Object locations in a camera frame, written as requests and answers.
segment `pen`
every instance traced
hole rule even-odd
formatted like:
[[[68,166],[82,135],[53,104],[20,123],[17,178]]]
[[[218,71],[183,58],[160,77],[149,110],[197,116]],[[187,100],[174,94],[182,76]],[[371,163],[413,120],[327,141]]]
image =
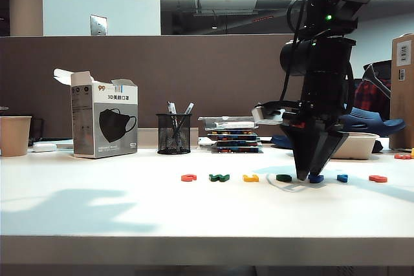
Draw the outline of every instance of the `pen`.
[[[190,114],[193,107],[194,107],[194,103],[190,103],[184,114]],[[186,119],[186,116],[182,116],[182,119],[181,119],[180,123],[178,124],[177,128],[174,131],[174,135],[176,135],[179,132],[179,130],[181,129],[182,124],[184,123],[185,119]]]
[[[168,112],[171,114],[177,114],[177,110],[175,109],[175,103],[172,103],[170,101],[168,102]],[[181,140],[180,140],[180,137],[178,136],[177,117],[172,116],[171,119],[173,121],[173,139],[175,140],[177,152],[180,152]]]
[[[191,112],[191,110],[193,109],[194,104],[190,103],[186,109],[186,112],[184,112],[184,114],[189,114]]]

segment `ceiling pipe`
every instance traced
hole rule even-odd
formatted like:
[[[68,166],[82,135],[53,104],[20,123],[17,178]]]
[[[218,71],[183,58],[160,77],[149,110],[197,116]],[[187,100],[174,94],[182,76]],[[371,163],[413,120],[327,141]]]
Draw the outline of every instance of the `ceiling pipe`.
[[[285,15],[286,15],[286,10],[280,10],[277,12],[268,12],[266,14],[255,15],[254,17],[249,17],[246,19],[241,19],[238,21],[234,21],[232,23],[228,23],[227,29],[252,24],[254,19],[259,19],[261,17],[273,16],[273,18],[277,18],[277,17],[284,17]],[[226,25],[219,24],[217,25],[217,29],[206,28],[202,30],[196,30],[193,32],[189,32],[187,34],[188,35],[203,35],[203,34],[205,35],[205,34],[212,34],[212,33],[220,32],[223,30],[226,30]]]

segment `mesh pencil holder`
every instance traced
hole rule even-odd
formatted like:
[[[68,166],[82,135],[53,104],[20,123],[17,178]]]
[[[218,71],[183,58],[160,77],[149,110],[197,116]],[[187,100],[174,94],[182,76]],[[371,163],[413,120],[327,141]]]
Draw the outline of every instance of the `mesh pencil holder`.
[[[190,152],[190,114],[158,116],[158,153],[184,154]]]

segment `black face mask image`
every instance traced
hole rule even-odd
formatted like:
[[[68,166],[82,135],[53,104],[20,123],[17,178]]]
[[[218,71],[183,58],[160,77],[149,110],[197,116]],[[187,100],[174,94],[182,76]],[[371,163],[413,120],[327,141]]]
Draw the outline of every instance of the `black face mask image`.
[[[131,118],[135,119],[134,125],[132,125],[129,130],[126,130],[127,123]],[[106,109],[99,114],[99,126],[103,136],[108,142],[114,142],[121,139],[125,133],[128,133],[134,128],[135,124],[135,116],[121,114],[120,110],[117,108]]]

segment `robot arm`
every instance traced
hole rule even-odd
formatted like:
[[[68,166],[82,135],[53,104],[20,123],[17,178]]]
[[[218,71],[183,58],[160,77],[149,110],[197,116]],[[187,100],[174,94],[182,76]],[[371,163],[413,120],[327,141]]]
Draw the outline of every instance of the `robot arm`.
[[[341,132],[339,116],[353,106],[349,58],[355,41],[344,35],[357,28],[358,12],[367,2],[307,0],[304,26],[295,34],[298,40],[287,43],[280,55],[287,76],[304,76],[301,98],[270,101],[252,111],[258,124],[280,124],[293,144],[300,180],[318,175],[348,136]]]

